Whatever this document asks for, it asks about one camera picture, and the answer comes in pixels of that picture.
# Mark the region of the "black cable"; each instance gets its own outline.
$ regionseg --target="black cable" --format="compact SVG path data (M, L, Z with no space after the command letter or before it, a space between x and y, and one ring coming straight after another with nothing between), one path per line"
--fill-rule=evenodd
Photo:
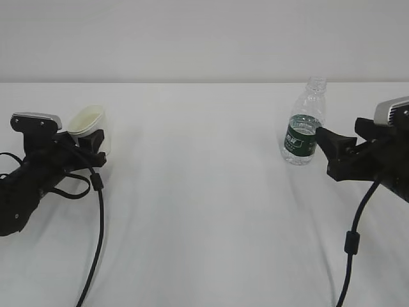
M84 181L85 183L88 184L87 189L84 192L81 192L79 194L70 194L61 189L53 187L47 191L48 193L55 193L62 197L68 198L69 200L79 200L80 198L83 198L84 196L86 196L91 190L91 182L89 182L89 180L86 177L78 175L78 174L71 174L71 173L65 173L64 175L65 177L68 177L68 178L74 178L74 179L79 179L79 180Z
M89 171L91 172L91 182L93 184L94 190L98 192L98 200L100 204L100 233L98 235L98 244L96 245L94 259L92 261L91 269L89 270L88 277L84 285L84 289L82 290L78 303L75 305L75 307L81 307L85 301L88 290L91 286L91 282L95 274L96 266L100 258L102 244L104 242L104 223L105 223L104 222L104 197L102 195L102 188L104 186L102 185L102 181L101 181L101 177L99 173L97 173L93 169L92 165L76 150L76 147L74 145L68 145L64 143L59 143L59 144L65 149L67 149L68 151L72 152L79 160L82 161L82 163L84 163L85 167L89 169Z
M9 157L12 157L13 159L15 159L20 165L23 164L23 160L20 159L19 157L17 157L16 155L13 155L10 152L0 152L0 155L8 155Z
M346 261L346 274L345 274L343 289L341 291L341 295L339 296L336 307L341 307L344 304L346 293L350 285L351 273L352 273L352 258L358 252L359 233L357 232L357 228L358 228L360 217L369 199L375 192L376 188L378 188L379 185L381 184L382 178L383 178L382 176L379 176L374 181L374 183L371 185L371 187L368 189L368 191L366 192L365 196L363 197L363 199L361 200L358 206L358 209L355 213L355 217L353 218L351 231L346 234L345 252L348 254L348 259Z

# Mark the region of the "white table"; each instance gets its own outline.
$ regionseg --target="white table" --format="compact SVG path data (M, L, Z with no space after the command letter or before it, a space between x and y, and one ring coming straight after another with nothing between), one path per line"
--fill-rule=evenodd
M86 306L328 307L344 279L344 236L367 182L336 183L321 150L306 167L279 145L303 84L0 84L1 150L23 156L16 111L106 107L112 152L106 244ZM409 83L337 83L327 124L409 94ZM0 170L14 162L1 157ZM81 189L66 179L64 189ZM408 306L409 204L384 187L361 223L346 306ZM0 305L71 307L98 235L95 193L49 194L21 233L0 238Z

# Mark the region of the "green bottle label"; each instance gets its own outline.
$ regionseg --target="green bottle label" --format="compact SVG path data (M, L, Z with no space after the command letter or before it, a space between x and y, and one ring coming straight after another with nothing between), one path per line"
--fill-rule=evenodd
M293 155L309 157L314 154L316 145L315 134L302 134L288 125L284 146Z

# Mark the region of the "wire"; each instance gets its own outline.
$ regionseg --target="wire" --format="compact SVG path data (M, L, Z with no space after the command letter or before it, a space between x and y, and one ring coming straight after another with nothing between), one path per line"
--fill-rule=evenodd
M11 152L0 152L0 155L7 155L7 156L12 157L13 159L15 159L20 165L23 164L22 159L20 159L16 155L12 154ZM2 174L0 174L0 179L3 179L2 177L7 177L8 175L9 174L7 174L7 173L2 173Z
M365 206L368 203L369 199L371 198L373 193L376 191L376 189L381 184L382 179L383 179L383 177L379 176L374 181L374 183L371 185L371 187L368 189L368 191L366 192L365 196L363 197L363 199L361 200L361 202L360 202L360 204L358 206L358 209L357 209L357 211L355 213L355 217L353 218L351 234L357 235L357 237L358 237L358 242L357 242L357 245L356 245L356 252L358 251L358 243L359 243L359 234L357 233L357 228L358 228L360 217L361 217L362 212L364 211ZM356 252L355 253L351 253L351 252L348 252L348 251L346 251L346 252L348 254L348 259L346 261L346 274L345 274L343 289L341 291L341 295L339 296L338 303L337 303L336 307L341 307L344 304L346 293L348 291L348 287L349 287L350 281L351 281L352 258L353 258L354 255L356 255Z
M85 298L87 296L89 287L91 286L91 282L95 273L96 265L98 264L98 260L100 258L102 243L104 241L104 198L102 196L102 191L98 190L98 199L100 202L100 233L98 236L98 244L96 245L96 251L94 255L94 260L92 261L91 269L89 270L89 274L87 280L85 282L84 289L82 290L81 296L78 300L76 307L81 307Z
M23 164L23 160L20 159L19 157L17 157L16 155L13 155L10 152L0 152L0 155L8 155L9 157L12 157L13 159L15 159L20 165Z
M94 255L94 259L91 264L91 269L89 270L87 280L84 285L84 289L82 290L81 296L78 299L78 303L75 307L81 307L85 301L89 288L91 286L91 282L93 276L95 274L96 266L98 264L98 260L100 258L102 244L104 242L104 197L102 195L102 181L100 180L99 174L93 169L92 165L78 152L75 150L74 145L68 145L65 143L59 143L62 147L67 149L68 151L72 152L82 163L84 163L85 167L89 169L91 172L91 182L93 184L94 189L98 192L98 200L100 204L100 233L98 235L98 244L96 245L96 251Z

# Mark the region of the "plastic cup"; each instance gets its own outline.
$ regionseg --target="plastic cup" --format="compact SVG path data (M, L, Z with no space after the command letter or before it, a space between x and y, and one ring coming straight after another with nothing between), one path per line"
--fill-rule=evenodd
M98 129L104 131L104 141L101 144L99 152L105 152L108 155L111 152L111 136L108 131L107 118L102 106L88 106L81 110L68 125L68 133L78 145L78 139L88 136Z

